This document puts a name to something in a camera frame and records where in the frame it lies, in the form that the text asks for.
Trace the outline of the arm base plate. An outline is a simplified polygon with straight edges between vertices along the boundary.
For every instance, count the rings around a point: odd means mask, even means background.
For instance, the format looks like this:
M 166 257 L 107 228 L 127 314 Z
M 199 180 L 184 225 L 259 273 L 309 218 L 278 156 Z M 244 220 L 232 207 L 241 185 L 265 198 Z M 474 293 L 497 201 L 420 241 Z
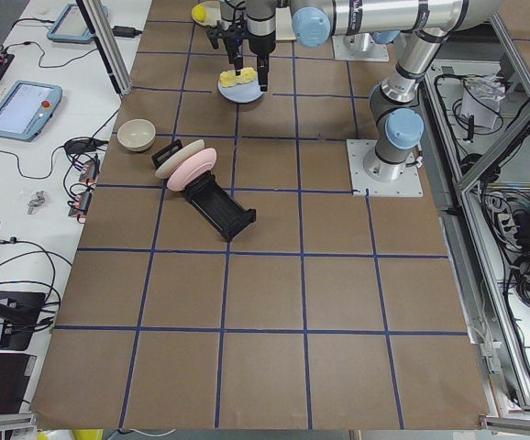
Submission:
M 376 140 L 348 139 L 348 165 L 356 196 L 419 198 L 424 195 L 419 171 L 409 152 L 403 163 L 388 164 L 376 156 Z
M 371 34 L 332 37 L 334 57 L 340 61 L 387 62 L 389 52 L 385 44 L 376 43 Z

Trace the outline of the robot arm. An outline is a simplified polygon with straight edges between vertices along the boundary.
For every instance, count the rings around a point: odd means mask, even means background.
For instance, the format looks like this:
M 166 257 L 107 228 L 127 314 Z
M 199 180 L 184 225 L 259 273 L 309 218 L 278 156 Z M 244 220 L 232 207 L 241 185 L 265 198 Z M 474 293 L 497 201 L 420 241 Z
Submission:
M 257 57 L 259 88 L 267 92 L 269 88 L 270 55 L 276 49 L 276 9 L 286 7 L 288 1 L 220 1 L 220 19 L 215 26 L 206 27 L 214 50 L 222 41 L 228 62 L 235 68 L 236 75 L 243 68 L 240 46 L 248 41 L 250 51 Z
M 411 150 L 420 142 L 424 121 L 409 108 L 419 83 L 449 35 L 473 28 L 499 8 L 499 1 L 291 1 L 297 41 L 315 48 L 331 36 L 409 31 L 391 76 L 370 93 L 379 139 L 363 159 L 365 172 L 379 182 L 403 173 Z

